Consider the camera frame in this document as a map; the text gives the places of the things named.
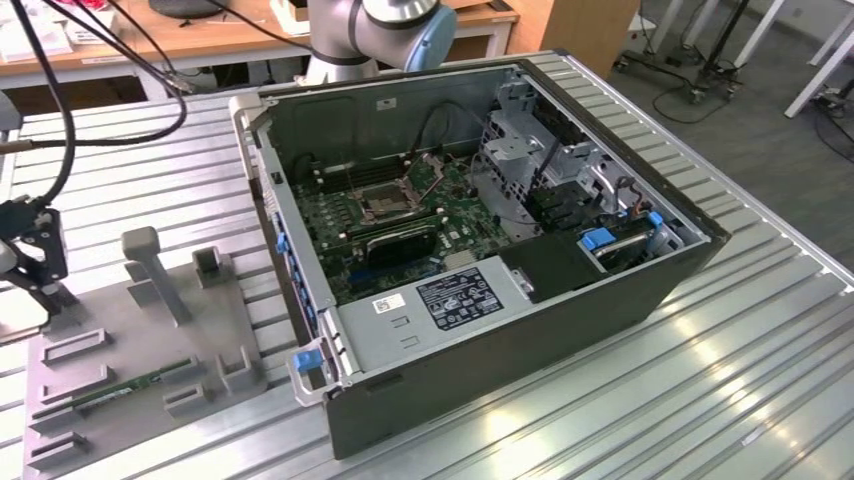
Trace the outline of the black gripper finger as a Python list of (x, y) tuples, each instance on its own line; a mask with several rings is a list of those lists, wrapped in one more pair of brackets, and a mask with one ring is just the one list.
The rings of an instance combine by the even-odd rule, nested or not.
[(43, 258), (13, 247), (11, 283), (29, 292), (50, 316), (57, 316), (69, 305), (69, 292), (62, 284), (69, 276), (69, 265), (61, 212), (57, 209), (41, 211), (14, 239), (39, 249)]

